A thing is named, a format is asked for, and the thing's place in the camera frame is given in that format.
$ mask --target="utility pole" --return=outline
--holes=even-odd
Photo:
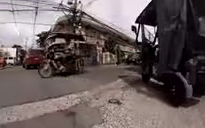
[[[81,17],[82,17],[82,3],[79,0],[68,0],[68,5],[71,6],[71,22],[73,24],[73,32],[76,34],[79,30],[79,27],[81,25]]]

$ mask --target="tire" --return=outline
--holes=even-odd
[[[174,107],[179,107],[186,102],[186,89],[184,82],[176,75],[164,77],[165,86],[167,87],[167,98]]]
[[[25,64],[25,65],[24,65],[24,68],[28,70],[28,69],[30,69],[30,66],[27,65],[27,64]]]
[[[142,81],[148,83],[151,76],[149,74],[142,74]]]
[[[42,64],[38,68],[38,74],[41,76],[41,78],[50,78],[53,75],[53,72],[53,68],[47,63]]]

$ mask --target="road marking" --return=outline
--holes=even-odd
[[[83,100],[87,100],[87,97],[95,95],[96,93],[115,89],[116,87],[123,87],[124,84],[120,83],[123,83],[123,80],[118,79],[117,81],[99,86],[91,91],[84,91],[76,94],[65,95],[60,98],[1,108],[0,125],[16,121],[24,121],[47,113],[66,110],[83,102]]]

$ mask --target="sky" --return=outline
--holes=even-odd
[[[40,0],[49,1],[47,3],[58,2],[61,0]],[[0,2],[10,3],[11,0],[0,0]],[[25,4],[33,6],[33,2],[24,2],[22,0],[12,0],[13,4]],[[134,24],[136,17],[145,8],[150,0],[82,0],[83,10],[106,24],[124,32],[130,37],[134,37],[131,32],[131,25]],[[39,4],[39,9],[49,9],[52,6]],[[0,4],[0,9],[34,9],[33,7],[24,7],[17,5]],[[53,24],[59,16],[62,16],[62,12],[38,12],[36,23]],[[0,45],[10,47],[13,44],[19,44],[24,46],[27,42],[28,46],[35,44],[33,41],[33,35],[40,33],[41,31],[47,31],[50,26],[36,25],[34,31],[34,25],[32,24],[15,24],[8,23],[14,22],[28,22],[34,23],[35,12],[0,12],[0,23],[7,22],[7,24],[0,24]]]

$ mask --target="street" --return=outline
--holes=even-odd
[[[119,68],[90,68],[87,73],[42,79],[37,70],[22,67],[0,70],[0,108],[59,97],[113,82]]]
[[[107,65],[49,79],[0,70],[0,128],[205,128],[205,96],[175,108],[137,70]]]

